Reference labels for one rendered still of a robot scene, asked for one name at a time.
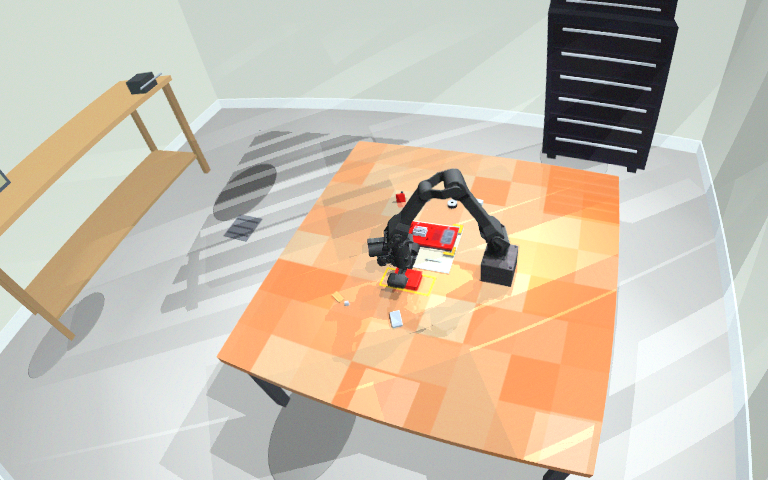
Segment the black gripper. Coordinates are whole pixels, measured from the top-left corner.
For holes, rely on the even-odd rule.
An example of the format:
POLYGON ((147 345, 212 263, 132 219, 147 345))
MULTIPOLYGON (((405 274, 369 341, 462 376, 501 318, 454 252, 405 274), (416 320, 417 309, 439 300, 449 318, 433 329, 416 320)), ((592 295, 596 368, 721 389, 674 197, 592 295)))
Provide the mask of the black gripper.
POLYGON ((387 280, 387 285, 393 288, 405 289, 409 278, 405 275, 407 269, 413 269, 415 261, 417 259, 420 245, 418 243, 409 244, 409 253, 403 257, 397 257, 393 253, 391 259, 394 259, 395 266, 399 268, 398 274, 391 273, 387 280))

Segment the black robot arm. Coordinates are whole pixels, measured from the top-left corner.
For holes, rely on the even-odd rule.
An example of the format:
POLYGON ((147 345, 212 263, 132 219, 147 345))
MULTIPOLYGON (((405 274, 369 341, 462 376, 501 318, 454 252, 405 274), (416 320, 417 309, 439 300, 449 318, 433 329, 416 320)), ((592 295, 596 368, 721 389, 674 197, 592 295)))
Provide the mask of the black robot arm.
POLYGON ((413 234, 409 233, 411 223, 427 201, 433 198, 460 202, 478 222, 480 236, 487 243, 487 257, 506 259, 510 246, 506 226, 496 217, 488 215, 468 189, 460 170, 456 168, 439 171, 419 183, 401 212, 388 221, 384 237, 367 239, 369 257, 377 256, 379 266, 386 266, 388 263, 395 266, 394 259, 391 259, 392 253, 397 257, 407 255, 410 251, 409 244, 414 243, 413 234), (444 190, 432 189, 440 182, 444 183, 444 190))

